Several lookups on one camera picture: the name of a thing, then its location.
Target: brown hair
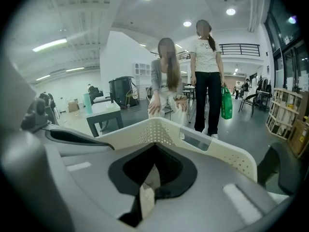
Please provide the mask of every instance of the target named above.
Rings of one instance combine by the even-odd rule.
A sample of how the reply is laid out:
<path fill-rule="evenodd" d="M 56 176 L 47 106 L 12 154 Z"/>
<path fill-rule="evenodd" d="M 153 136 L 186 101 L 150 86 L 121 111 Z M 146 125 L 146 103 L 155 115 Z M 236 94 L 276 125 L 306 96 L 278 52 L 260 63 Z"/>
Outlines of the brown hair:
<path fill-rule="evenodd" d="M 178 63 L 177 56 L 176 56 L 175 44 L 173 40 L 170 38 L 161 39 L 158 44 L 158 53 L 159 53 L 160 58 L 162 58 L 162 54 L 160 52 L 160 46 L 163 44 L 170 45 L 174 49 L 174 52 L 170 56 L 168 56 L 167 86 L 169 90 L 176 90 L 178 81 L 180 79 L 180 68 L 179 68 L 179 63 Z"/>
<path fill-rule="evenodd" d="M 208 23 L 208 21 L 199 20 L 199 21 L 197 22 L 197 27 L 198 27 L 198 25 L 199 25 L 200 23 L 206 23 L 206 24 L 209 26 L 209 33 L 211 32 L 212 28 L 211 28 L 211 25 Z M 211 49 L 212 49 L 213 51 L 216 51 L 216 44 L 215 44 L 215 42 L 214 42 L 214 39 L 211 37 L 211 35 L 208 35 L 208 42 L 209 42 L 209 45 L 210 45 Z"/>

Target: hand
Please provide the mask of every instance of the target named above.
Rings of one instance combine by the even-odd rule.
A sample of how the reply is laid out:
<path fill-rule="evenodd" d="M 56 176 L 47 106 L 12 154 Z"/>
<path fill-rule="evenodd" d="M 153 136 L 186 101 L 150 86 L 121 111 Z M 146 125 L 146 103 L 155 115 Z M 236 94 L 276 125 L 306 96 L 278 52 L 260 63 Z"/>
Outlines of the hand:
<path fill-rule="evenodd" d="M 222 87 L 226 86 L 224 76 L 221 77 L 221 86 L 222 86 Z"/>
<path fill-rule="evenodd" d="M 154 99 L 148 106 L 149 114 L 154 115 L 155 112 L 160 112 L 161 110 L 161 102 L 160 99 Z"/>
<path fill-rule="evenodd" d="M 197 78 L 195 77 L 195 75 L 191 76 L 191 85 L 195 86 L 197 84 Z"/>
<path fill-rule="evenodd" d="M 186 111 L 187 111 L 187 101 L 185 101 L 185 100 L 177 100 L 177 101 L 176 101 L 176 106 L 177 106 L 177 108 L 179 108 L 179 104 L 180 104 L 181 107 L 182 107 L 182 111 L 183 111 L 183 112 L 186 112 Z"/>

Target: woman's left hand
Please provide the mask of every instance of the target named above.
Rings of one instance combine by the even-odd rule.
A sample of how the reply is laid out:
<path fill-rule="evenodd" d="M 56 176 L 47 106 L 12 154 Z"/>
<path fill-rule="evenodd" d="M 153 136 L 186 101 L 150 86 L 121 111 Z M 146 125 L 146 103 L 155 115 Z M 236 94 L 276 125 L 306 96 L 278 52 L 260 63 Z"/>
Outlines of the woman's left hand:
<path fill-rule="evenodd" d="M 187 101 L 185 101 L 185 100 L 177 100 L 176 101 L 177 108 L 179 108 L 179 104 L 181 105 L 183 112 L 186 112 L 187 111 Z"/>
<path fill-rule="evenodd" d="M 224 87 L 226 85 L 224 76 L 221 77 L 221 86 Z"/>

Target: seated woman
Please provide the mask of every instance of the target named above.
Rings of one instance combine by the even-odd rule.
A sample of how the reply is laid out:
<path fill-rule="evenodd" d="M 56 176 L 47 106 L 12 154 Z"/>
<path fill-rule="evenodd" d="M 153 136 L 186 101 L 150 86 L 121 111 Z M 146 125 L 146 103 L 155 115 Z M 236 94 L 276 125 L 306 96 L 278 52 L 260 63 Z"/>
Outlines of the seated woman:
<path fill-rule="evenodd" d="M 174 42 L 170 38 L 160 40 L 158 53 L 160 59 L 151 63 L 154 94 L 148 107 L 149 118 L 164 117 L 163 109 L 169 104 L 173 110 L 171 120 L 185 125 L 188 120 L 187 101 L 182 95 L 183 85 Z"/>

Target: recessed light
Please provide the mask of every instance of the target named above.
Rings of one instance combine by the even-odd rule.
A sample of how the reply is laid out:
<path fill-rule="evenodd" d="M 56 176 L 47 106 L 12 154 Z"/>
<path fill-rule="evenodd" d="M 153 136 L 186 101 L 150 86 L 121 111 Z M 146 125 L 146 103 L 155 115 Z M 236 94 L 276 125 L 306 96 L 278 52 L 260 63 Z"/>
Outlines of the recessed light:
<path fill-rule="evenodd" d="M 289 19 L 288 19 L 289 23 L 291 24 L 295 24 L 296 23 L 296 15 L 293 15 L 291 16 Z"/>
<path fill-rule="evenodd" d="M 52 41 L 50 43 L 43 44 L 43 45 L 40 45 L 40 46 L 34 48 L 33 51 L 34 52 L 38 52 L 38 51 L 41 51 L 43 49 L 49 48 L 51 46 L 54 46 L 54 45 L 57 45 L 57 44 L 66 43 L 66 42 L 67 42 L 67 39 L 61 39 L 61 40 L 57 40 L 57 41 Z"/>
<path fill-rule="evenodd" d="M 47 78 L 47 77 L 50 77 L 50 75 L 46 75 L 46 76 L 40 77 L 40 78 L 36 79 L 36 81 L 40 81 L 40 80 L 42 80 L 44 78 Z"/>
<path fill-rule="evenodd" d="M 185 21 L 184 23 L 183 23 L 183 25 L 185 26 L 185 27 L 189 27 L 189 26 L 191 26 L 191 22 L 189 22 L 189 21 Z"/>
<path fill-rule="evenodd" d="M 234 14 L 236 13 L 236 11 L 235 11 L 234 9 L 228 9 L 228 10 L 226 11 L 226 13 L 227 13 L 228 15 L 234 15 Z"/>
<path fill-rule="evenodd" d="M 85 67 L 70 69 L 70 70 L 66 70 L 66 72 L 72 72 L 72 71 L 77 71 L 77 70 L 83 70 L 84 68 L 85 68 Z"/>

